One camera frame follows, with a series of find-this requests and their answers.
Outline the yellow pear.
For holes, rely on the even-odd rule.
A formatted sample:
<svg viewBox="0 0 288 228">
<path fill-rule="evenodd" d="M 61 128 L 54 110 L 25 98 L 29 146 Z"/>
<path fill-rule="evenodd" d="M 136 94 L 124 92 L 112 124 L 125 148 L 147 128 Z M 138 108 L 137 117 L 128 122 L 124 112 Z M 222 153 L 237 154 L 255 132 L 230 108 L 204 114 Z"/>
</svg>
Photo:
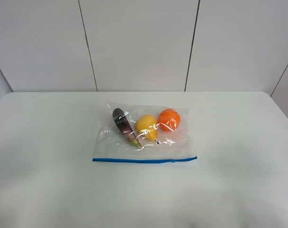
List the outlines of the yellow pear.
<svg viewBox="0 0 288 228">
<path fill-rule="evenodd" d="M 158 138 L 158 122 L 153 115 L 147 114 L 142 116 L 136 122 L 136 131 L 140 136 L 159 144 Z"/>
</svg>

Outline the purple eggplant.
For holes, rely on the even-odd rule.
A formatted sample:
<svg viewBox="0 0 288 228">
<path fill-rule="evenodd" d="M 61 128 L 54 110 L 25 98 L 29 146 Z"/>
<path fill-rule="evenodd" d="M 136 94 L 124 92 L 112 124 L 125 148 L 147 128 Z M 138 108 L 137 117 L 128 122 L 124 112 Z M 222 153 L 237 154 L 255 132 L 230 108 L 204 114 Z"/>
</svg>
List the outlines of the purple eggplant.
<svg viewBox="0 0 288 228">
<path fill-rule="evenodd" d="M 137 147 L 138 149 L 142 149 L 142 145 L 140 144 L 138 138 L 136 137 L 134 130 L 132 129 L 126 114 L 123 112 L 122 109 L 116 108 L 113 110 L 112 117 L 114 123 L 116 124 L 119 131 L 125 137 L 125 139 L 133 146 Z"/>
</svg>

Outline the orange fruit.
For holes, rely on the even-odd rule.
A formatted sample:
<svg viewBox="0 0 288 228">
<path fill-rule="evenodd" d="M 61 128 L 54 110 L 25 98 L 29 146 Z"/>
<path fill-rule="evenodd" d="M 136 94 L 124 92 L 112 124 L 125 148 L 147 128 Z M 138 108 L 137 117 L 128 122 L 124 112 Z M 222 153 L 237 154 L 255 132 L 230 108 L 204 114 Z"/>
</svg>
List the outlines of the orange fruit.
<svg viewBox="0 0 288 228">
<path fill-rule="evenodd" d="M 158 116 L 159 127 L 166 132 L 176 131 L 180 123 L 180 115 L 171 108 L 163 110 Z"/>
</svg>

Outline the clear zip bag blue zipper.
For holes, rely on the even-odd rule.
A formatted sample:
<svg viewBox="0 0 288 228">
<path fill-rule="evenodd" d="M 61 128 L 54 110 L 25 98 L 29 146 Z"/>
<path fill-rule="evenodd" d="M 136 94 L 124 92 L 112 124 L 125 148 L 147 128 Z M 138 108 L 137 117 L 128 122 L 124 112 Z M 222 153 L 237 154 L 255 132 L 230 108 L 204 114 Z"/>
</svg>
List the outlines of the clear zip bag blue zipper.
<svg viewBox="0 0 288 228">
<path fill-rule="evenodd" d="M 138 138 L 142 149 L 131 145 L 114 123 L 112 113 L 120 108 Z M 176 131 L 163 131 L 158 124 L 158 142 L 152 142 L 136 131 L 136 122 L 142 116 L 150 114 L 158 121 L 159 114 L 169 107 L 156 105 L 131 105 L 107 103 L 103 116 L 103 125 L 98 134 L 93 153 L 94 162 L 129 162 L 129 163 L 166 163 L 188 162 L 197 158 L 194 145 L 189 134 L 189 109 L 174 109 L 181 117 Z"/>
</svg>

